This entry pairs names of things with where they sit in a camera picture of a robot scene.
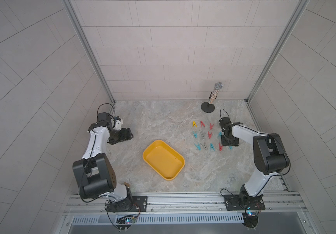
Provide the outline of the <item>grey clothespin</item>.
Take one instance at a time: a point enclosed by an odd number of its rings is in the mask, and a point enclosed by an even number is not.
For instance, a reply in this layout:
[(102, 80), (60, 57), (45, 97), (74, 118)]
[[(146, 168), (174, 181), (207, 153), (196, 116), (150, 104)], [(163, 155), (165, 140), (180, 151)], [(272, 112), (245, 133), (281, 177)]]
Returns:
[(207, 147), (207, 144), (206, 144), (206, 143), (201, 144), (201, 146), (202, 146), (205, 150), (208, 150), (208, 147)]
[(200, 134), (201, 134), (202, 138), (205, 139), (205, 132), (201, 131)]

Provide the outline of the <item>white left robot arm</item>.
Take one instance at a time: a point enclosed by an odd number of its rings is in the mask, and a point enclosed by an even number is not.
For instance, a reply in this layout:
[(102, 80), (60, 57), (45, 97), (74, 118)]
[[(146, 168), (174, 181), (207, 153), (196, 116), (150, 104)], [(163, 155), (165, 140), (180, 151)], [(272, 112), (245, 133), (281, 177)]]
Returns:
[(106, 155), (108, 144), (131, 140), (131, 130), (114, 129), (110, 121), (100, 121), (91, 124), (89, 133), (90, 141), (84, 156), (72, 165), (81, 199), (90, 203), (101, 197), (108, 197), (113, 203), (131, 203), (130, 188), (117, 182), (114, 169)]

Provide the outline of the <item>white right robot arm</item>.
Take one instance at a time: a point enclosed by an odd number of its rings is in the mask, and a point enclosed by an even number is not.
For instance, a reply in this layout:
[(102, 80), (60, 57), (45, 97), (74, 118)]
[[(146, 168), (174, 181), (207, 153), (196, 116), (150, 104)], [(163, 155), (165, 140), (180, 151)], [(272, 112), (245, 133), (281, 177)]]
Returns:
[(239, 146), (240, 140), (253, 147), (255, 170), (250, 179), (243, 185), (242, 193), (248, 197), (257, 197), (274, 176), (278, 176), (290, 166), (280, 136), (276, 133), (262, 133), (246, 127), (240, 122), (231, 122), (229, 118), (219, 120), (222, 131), (222, 146)]

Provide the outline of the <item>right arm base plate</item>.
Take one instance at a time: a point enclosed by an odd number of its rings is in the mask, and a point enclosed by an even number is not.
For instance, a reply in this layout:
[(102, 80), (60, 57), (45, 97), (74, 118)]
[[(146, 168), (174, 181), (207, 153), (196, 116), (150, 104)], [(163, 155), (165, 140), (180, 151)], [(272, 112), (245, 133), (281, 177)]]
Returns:
[(262, 195), (250, 197), (249, 195), (223, 195), (228, 211), (265, 210)]

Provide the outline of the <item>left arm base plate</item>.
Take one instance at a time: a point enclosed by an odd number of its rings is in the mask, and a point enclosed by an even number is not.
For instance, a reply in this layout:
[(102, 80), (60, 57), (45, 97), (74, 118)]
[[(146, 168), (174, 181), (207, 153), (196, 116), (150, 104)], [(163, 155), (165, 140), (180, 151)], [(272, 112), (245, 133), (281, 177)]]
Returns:
[(148, 196), (132, 196), (119, 202), (107, 202), (105, 210), (111, 213), (145, 212)]

